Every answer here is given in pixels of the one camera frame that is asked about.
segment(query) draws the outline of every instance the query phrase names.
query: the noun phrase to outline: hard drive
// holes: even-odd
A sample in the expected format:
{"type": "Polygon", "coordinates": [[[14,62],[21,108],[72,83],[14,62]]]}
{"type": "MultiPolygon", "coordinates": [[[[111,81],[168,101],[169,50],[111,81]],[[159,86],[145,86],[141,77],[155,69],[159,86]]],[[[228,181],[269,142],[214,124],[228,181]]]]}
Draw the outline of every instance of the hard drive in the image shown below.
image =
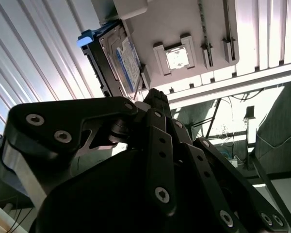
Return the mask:
{"type": "Polygon", "coordinates": [[[88,57],[106,97],[137,100],[142,86],[141,65],[120,20],[83,32],[77,44],[88,57]]]}

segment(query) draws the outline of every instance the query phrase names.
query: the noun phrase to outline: black cable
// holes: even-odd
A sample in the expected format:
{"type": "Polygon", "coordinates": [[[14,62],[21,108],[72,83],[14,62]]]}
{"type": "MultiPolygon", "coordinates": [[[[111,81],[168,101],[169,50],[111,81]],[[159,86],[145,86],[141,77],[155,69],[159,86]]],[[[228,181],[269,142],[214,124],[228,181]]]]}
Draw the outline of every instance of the black cable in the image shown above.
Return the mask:
{"type": "Polygon", "coordinates": [[[11,233],[13,233],[16,228],[25,220],[25,218],[30,214],[31,210],[33,210],[33,208],[30,209],[30,211],[24,216],[24,218],[21,220],[21,222],[14,228],[14,230],[11,231],[11,233]]]}
{"type": "Polygon", "coordinates": [[[7,201],[7,200],[10,200],[10,199],[13,199],[13,198],[16,198],[16,195],[12,196],[12,197],[9,197],[9,198],[5,198],[5,199],[0,199],[0,202],[7,201]]]}
{"type": "Polygon", "coordinates": [[[16,210],[18,209],[18,195],[16,195],[16,210]]]}
{"type": "Polygon", "coordinates": [[[193,128],[195,128],[195,127],[201,126],[201,125],[203,125],[203,124],[209,123],[209,122],[212,121],[211,118],[208,118],[208,119],[205,119],[205,120],[199,121],[199,122],[197,122],[197,123],[194,123],[192,126],[193,126],[193,128]]]}
{"type": "Polygon", "coordinates": [[[253,96],[251,96],[251,97],[249,97],[249,98],[237,98],[237,97],[235,97],[235,96],[231,96],[231,97],[233,97],[234,99],[237,99],[237,100],[243,100],[243,101],[246,101],[246,100],[250,100],[250,99],[253,99],[255,96],[257,96],[258,94],[260,94],[262,91],[264,90],[264,88],[262,88],[260,91],[258,91],[258,93],[256,93],[255,95],[253,95],[253,96]]]}
{"type": "Polygon", "coordinates": [[[225,99],[221,99],[221,100],[223,100],[224,102],[228,103],[228,104],[231,106],[231,103],[228,102],[227,100],[225,100],[225,99]]]}
{"type": "Polygon", "coordinates": [[[10,233],[10,230],[11,230],[11,229],[15,226],[15,224],[17,223],[17,220],[18,220],[18,218],[19,218],[19,216],[20,216],[21,211],[22,211],[22,209],[20,209],[20,211],[19,211],[19,213],[18,213],[18,215],[17,215],[17,218],[15,219],[15,222],[13,223],[13,225],[11,226],[11,228],[7,231],[7,233],[10,233]]]}

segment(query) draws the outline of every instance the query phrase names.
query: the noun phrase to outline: robotic hand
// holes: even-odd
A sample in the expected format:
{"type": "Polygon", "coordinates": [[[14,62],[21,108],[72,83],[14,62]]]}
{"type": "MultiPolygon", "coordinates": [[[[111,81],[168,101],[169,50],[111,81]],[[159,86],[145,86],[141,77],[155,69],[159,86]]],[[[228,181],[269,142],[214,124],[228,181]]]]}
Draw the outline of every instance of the robotic hand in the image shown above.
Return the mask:
{"type": "Polygon", "coordinates": [[[171,118],[166,95],[18,105],[0,176],[39,210],[31,232],[288,232],[283,216],[206,139],[171,118]],[[75,156],[126,151],[71,178],[75,156]]]}

